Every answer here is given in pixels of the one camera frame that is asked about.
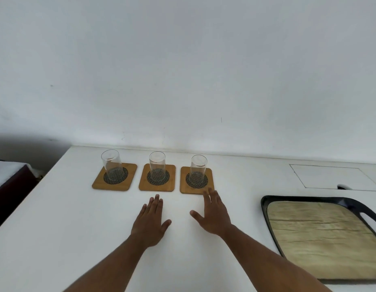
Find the person's left hand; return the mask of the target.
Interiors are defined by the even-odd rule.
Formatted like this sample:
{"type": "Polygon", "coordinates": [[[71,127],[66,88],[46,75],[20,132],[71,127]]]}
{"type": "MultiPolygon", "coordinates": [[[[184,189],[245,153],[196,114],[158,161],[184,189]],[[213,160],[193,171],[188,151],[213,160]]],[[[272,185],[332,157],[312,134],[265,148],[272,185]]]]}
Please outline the person's left hand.
{"type": "Polygon", "coordinates": [[[141,249],[146,250],[149,247],[156,246],[165,234],[161,233],[162,213],[163,213],[163,199],[160,198],[160,215],[152,214],[152,201],[151,197],[147,205],[146,214],[139,220],[139,215],[133,223],[130,238],[133,238],[141,249]]]}

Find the person's right hand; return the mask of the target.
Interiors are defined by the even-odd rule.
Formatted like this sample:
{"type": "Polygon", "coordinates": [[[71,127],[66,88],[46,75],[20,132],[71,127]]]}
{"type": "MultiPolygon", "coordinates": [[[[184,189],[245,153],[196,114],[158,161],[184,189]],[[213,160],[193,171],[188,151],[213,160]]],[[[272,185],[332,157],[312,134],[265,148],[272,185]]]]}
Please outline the person's right hand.
{"type": "Polygon", "coordinates": [[[232,223],[225,204],[216,190],[209,188],[203,192],[205,225],[200,225],[205,231],[224,239],[231,229],[232,223]]]}

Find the person's right forearm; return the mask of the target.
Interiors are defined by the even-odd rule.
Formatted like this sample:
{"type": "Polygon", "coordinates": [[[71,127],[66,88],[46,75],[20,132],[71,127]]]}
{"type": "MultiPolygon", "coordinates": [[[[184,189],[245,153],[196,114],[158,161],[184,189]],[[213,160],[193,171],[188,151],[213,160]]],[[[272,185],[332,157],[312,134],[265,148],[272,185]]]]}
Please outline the person's right forearm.
{"type": "Polygon", "coordinates": [[[257,292],[332,292],[314,276],[230,225],[222,239],[257,292]]]}

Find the person's left forearm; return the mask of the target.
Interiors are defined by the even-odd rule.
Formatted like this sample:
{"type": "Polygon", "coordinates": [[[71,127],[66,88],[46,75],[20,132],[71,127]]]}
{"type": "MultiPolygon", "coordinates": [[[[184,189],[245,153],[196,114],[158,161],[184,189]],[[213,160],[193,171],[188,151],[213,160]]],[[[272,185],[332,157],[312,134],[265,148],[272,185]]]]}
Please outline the person's left forearm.
{"type": "Polygon", "coordinates": [[[107,257],[63,292],[125,292],[147,245],[142,235],[130,235],[107,257]]]}

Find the bamboo coaster with mesh centre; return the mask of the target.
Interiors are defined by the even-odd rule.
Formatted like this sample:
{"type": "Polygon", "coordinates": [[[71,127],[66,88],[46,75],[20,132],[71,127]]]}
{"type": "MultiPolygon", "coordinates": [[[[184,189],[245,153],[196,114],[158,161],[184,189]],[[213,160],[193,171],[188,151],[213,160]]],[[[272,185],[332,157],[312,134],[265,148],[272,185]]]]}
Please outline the bamboo coaster with mesh centre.
{"type": "Polygon", "coordinates": [[[150,164],[147,163],[142,172],[139,183],[139,190],[141,191],[162,191],[172,192],[176,184],[176,166],[166,165],[165,171],[157,168],[151,171],[150,164]]]}
{"type": "Polygon", "coordinates": [[[110,180],[105,167],[102,167],[92,184],[95,190],[128,191],[135,176],[137,165],[134,163],[122,163],[123,176],[118,180],[110,180]]]}
{"type": "Polygon", "coordinates": [[[183,166],[180,169],[180,183],[179,189],[183,194],[196,194],[201,195],[209,188],[215,189],[213,172],[210,168],[206,168],[204,179],[200,184],[194,184],[190,181],[190,167],[183,166]]]}

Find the clear drinking glass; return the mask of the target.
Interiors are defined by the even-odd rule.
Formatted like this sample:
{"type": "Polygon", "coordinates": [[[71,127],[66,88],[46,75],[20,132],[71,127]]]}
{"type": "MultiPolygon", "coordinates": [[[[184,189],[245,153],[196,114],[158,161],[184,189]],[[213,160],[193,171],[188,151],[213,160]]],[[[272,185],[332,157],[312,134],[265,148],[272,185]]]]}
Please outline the clear drinking glass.
{"type": "Polygon", "coordinates": [[[161,151],[155,151],[149,155],[150,178],[152,181],[159,183],[165,179],[165,161],[166,156],[161,151]]]}
{"type": "Polygon", "coordinates": [[[119,152],[114,149],[109,149],[102,153],[101,159],[103,161],[108,179],[113,182],[122,181],[124,171],[119,152]]]}
{"type": "Polygon", "coordinates": [[[207,158],[203,155],[194,155],[191,158],[189,181],[194,188],[203,188],[207,158]]]}

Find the dark brown cabinet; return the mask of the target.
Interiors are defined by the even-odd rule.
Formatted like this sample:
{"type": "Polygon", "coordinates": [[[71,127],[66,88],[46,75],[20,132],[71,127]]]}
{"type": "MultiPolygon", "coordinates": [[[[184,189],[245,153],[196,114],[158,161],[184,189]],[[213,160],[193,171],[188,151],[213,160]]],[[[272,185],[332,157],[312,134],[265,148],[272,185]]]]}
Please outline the dark brown cabinet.
{"type": "Polygon", "coordinates": [[[22,165],[0,186],[0,227],[37,184],[31,169],[22,165]]]}

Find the white table hatch cover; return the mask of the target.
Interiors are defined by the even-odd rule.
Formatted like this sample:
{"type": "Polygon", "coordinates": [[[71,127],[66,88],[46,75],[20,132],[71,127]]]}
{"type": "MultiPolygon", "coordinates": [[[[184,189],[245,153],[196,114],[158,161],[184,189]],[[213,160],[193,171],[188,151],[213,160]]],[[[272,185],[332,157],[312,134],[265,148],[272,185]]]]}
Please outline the white table hatch cover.
{"type": "Polygon", "coordinates": [[[290,164],[305,188],[376,191],[376,182],[359,168],[290,164]]]}

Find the white cloth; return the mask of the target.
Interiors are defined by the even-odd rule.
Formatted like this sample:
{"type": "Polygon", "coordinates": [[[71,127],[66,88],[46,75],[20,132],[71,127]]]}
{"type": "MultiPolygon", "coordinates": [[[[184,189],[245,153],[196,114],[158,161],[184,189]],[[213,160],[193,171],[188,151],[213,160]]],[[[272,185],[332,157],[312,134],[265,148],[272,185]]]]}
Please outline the white cloth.
{"type": "Polygon", "coordinates": [[[26,167],[26,171],[31,173],[32,176],[37,177],[34,170],[28,163],[0,161],[0,186],[2,186],[23,167],[26,167]]]}

